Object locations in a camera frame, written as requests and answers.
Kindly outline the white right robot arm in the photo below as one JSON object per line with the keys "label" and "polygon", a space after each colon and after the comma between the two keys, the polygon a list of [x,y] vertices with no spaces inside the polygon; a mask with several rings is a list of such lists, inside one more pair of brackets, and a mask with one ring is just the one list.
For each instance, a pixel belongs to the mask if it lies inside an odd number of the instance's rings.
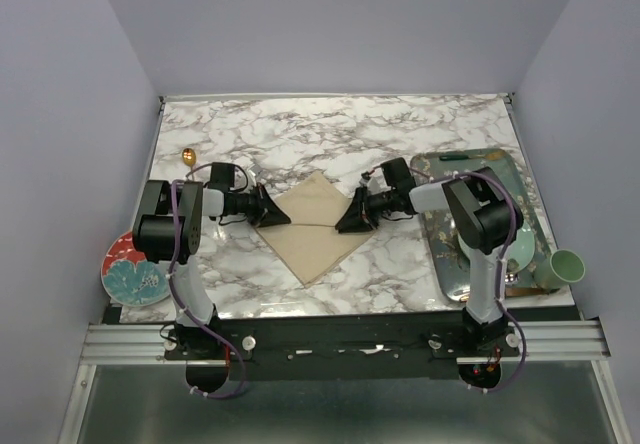
{"label": "white right robot arm", "polygon": [[485,354],[508,328],[503,304],[507,252],[523,225],[521,211],[489,167],[424,184],[416,183],[403,158],[388,160],[380,169],[388,189],[372,193],[372,173],[363,173],[335,230],[362,234],[377,229],[385,214],[448,211],[470,249],[470,294],[462,311],[460,343],[471,355]]}

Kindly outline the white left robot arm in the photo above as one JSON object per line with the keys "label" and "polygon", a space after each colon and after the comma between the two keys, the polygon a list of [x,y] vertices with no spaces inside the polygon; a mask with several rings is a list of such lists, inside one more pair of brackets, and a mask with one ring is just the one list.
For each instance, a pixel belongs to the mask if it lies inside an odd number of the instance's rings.
{"label": "white left robot arm", "polygon": [[206,164],[206,182],[149,180],[143,187],[132,229],[136,251],[167,265],[169,293],[176,309],[174,339],[178,349],[201,359],[230,351],[230,339],[218,330],[218,312],[198,271],[202,219],[237,216],[252,227],[289,225],[291,218],[265,186],[233,163]]}

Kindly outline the beige linen napkin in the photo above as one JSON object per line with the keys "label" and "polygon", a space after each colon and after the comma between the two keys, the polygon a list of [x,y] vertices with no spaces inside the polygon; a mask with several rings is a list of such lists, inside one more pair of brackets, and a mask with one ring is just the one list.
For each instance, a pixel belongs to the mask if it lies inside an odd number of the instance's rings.
{"label": "beige linen napkin", "polygon": [[286,225],[257,232],[300,283],[309,287],[366,243],[374,232],[340,234],[335,225],[350,199],[316,171],[275,199],[289,216]]}

